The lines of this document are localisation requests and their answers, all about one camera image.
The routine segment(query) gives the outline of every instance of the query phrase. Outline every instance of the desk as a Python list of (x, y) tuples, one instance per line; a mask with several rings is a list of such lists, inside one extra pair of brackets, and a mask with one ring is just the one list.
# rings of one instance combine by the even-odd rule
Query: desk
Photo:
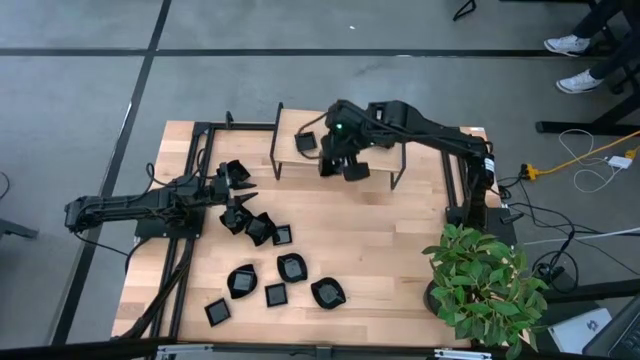
[[(283, 109), (282, 107), (278, 110), (272, 155), (274, 162), (278, 163), (277, 168), (275, 163), (273, 164), (276, 179), (280, 178), (283, 163), (308, 164), (317, 167), (318, 160), (307, 159), (300, 155), (294, 136), (302, 126), (319, 118), (323, 112)], [(305, 154), (310, 157), (318, 156), (320, 154), (320, 139), (329, 133), (329, 129), (324, 125), (324, 119), (310, 125), (304, 132), (313, 132), (318, 144), (316, 149), (307, 151)], [(362, 150), (358, 154), (358, 161), (368, 163), (370, 170), (389, 172), (391, 174), (391, 189), (394, 189), (406, 168), (405, 145), (397, 144), (391, 149), (373, 147)]]
[[(187, 121), (167, 123), (156, 160), (159, 180), (182, 174), (193, 126)], [(473, 132), (483, 133), (479, 128)], [(248, 191), (259, 192), (245, 206), (254, 214), (268, 211), (278, 225), (291, 224), (293, 244), (274, 247), (267, 242), (256, 248), (248, 236), (233, 236), (220, 223), (222, 207), (207, 210), (202, 236), (195, 242), (179, 340), (469, 346), (466, 340), (455, 340), (453, 329), (422, 304), (422, 293), (432, 277), (420, 251), (438, 243), (447, 206), (441, 153), (407, 144), (410, 166), (392, 192), (385, 173), (372, 172), (370, 178), (347, 183), (341, 177), (320, 178), (315, 167), (299, 164), (289, 166), (277, 181), (269, 159), (271, 140), (270, 131), (217, 130), (208, 172), (213, 174), (222, 161), (239, 159), (252, 175), (249, 181), (257, 184)], [(487, 199), (499, 203), (493, 194), (488, 193)], [(167, 239), (150, 239), (132, 257), (113, 335), (129, 329), (156, 295), (167, 243)], [(267, 308), (264, 286), (281, 282), (276, 256), (290, 252), (305, 258), (309, 280), (287, 285), (287, 305)], [(227, 276), (247, 263), (256, 268), (258, 287), (245, 298), (231, 300)], [(324, 276), (336, 278), (347, 294), (347, 303), (335, 310), (321, 309), (311, 295), (309, 285)], [(211, 328), (204, 307), (223, 296), (232, 317)], [(167, 334), (173, 302), (173, 298), (167, 300), (161, 335)]]

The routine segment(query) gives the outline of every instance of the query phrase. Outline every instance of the concrete floor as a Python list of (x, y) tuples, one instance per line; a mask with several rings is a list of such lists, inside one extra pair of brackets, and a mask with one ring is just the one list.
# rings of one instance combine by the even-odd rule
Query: concrete floor
[[(461, 3), (174, 1), (160, 47), (541, 49), (545, 37), (570, 32), (588, 11), (583, 5), (492, 1), (480, 3), (475, 14), (454, 24), (450, 17)], [(161, 0), (5, 0), (0, 2), (0, 47), (145, 48), (160, 5)], [(141, 63), (139, 57), (0, 57), (0, 170), (12, 180), (0, 217), (41, 231), (35, 241), (8, 236), (0, 242), (0, 284), (5, 289), (0, 296), (0, 348), (49, 341), (78, 248), (63, 227), (62, 209), (79, 195), (97, 193)], [(523, 162), (551, 167), (570, 155), (557, 136), (537, 134), (536, 121), (588, 122), (623, 99), (604, 87), (581, 96), (554, 89), (556, 79), (591, 64), (564, 58), (156, 58), (114, 193), (137, 193), (146, 186), (144, 165), (155, 159), (166, 120), (221, 120), (230, 110), (238, 121), (269, 122), (279, 101), (323, 110), (337, 98), (362, 106), (400, 99), (443, 124), (485, 127), (495, 143), (500, 177), (515, 175)], [(640, 113), (627, 122), (638, 120)], [(567, 139), (578, 152), (589, 146), (586, 137)], [(598, 137), (596, 145), (610, 140)], [(611, 154), (638, 145), (640, 141), (631, 140)], [(634, 204), (640, 195), (633, 189), (640, 181), (639, 167), (620, 173), (594, 194), (574, 188), (576, 169), (527, 184), (533, 203), (603, 231), (637, 226)], [(600, 170), (607, 174), (606, 168)], [(588, 175), (579, 181), (587, 188), (599, 185)], [(518, 190), (514, 196), (522, 199)], [(528, 219), (515, 226), (521, 243), (559, 235)], [(108, 224), (101, 242), (128, 251), (133, 229), (133, 223)], [(640, 244), (634, 238), (593, 244), (637, 267)], [(527, 253), (533, 259), (556, 248), (530, 246)], [(569, 251), (581, 266), (581, 284), (634, 277), (590, 248), (575, 244)], [(121, 256), (97, 250), (70, 342), (109, 337), (123, 264)], [(615, 312), (624, 301), (604, 305)]]

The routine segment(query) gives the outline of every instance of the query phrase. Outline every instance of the potted plant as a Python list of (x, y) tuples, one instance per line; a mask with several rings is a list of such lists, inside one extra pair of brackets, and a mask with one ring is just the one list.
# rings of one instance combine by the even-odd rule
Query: potted plant
[(445, 226), (440, 245), (422, 251), (429, 259), (433, 281), (425, 304), (455, 328), (456, 339), (475, 339), (486, 346), (510, 345), (507, 359), (522, 350), (524, 332), (536, 349), (534, 324), (547, 303), (540, 293), (544, 281), (525, 275), (527, 259), (493, 235), (471, 228)]

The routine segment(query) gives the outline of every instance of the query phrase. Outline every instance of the sneaker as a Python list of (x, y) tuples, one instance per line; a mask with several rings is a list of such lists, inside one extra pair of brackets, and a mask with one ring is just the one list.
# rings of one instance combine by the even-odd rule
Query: sneaker
[(576, 76), (557, 81), (556, 87), (565, 94), (580, 94), (592, 91), (602, 84), (602, 81), (604, 80), (594, 79), (587, 70)]
[(587, 50), (590, 43), (590, 39), (582, 39), (575, 35), (569, 35), (559, 39), (547, 39), (544, 41), (544, 47), (556, 54), (578, 57)]

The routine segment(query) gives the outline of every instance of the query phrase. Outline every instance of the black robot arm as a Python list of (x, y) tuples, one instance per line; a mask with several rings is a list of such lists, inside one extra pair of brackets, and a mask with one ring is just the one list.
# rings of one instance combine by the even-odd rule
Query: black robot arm
[[(254, 184), (244, 182), (249, 177), (237, 161), (221, 163), (216, 175), (208, 178), (187, 175), (176, 178), (166, 186), (134, 196), (83, 196), (65, 206), (65, 226), (78, 233), (104, 222), (121, 220), (160, 219), (169, 228), (189, 227), (198, 220), (203, 208), (226, 205), (240, 206), (257, 193), (231, 196), (231, 189), (248, 189)], [(225, 213), (233, 222), (233, 211)]]
[(347, 181), (369, 176), (366, 163), (356, 155), (372, 146), (390, 148), (417, 142), (459, 157), (466, 165), (465, 204), (450, 222), (478, 229), (486, 227), (486, 191), (494, 182), (494, 157), (490, 143), (425, 119), (414, 107), (401, 102), (370, 103), (366, 110), (338, 100), (327, 111), (329, 133), (322, 137), (320, 175), (343, 174)]

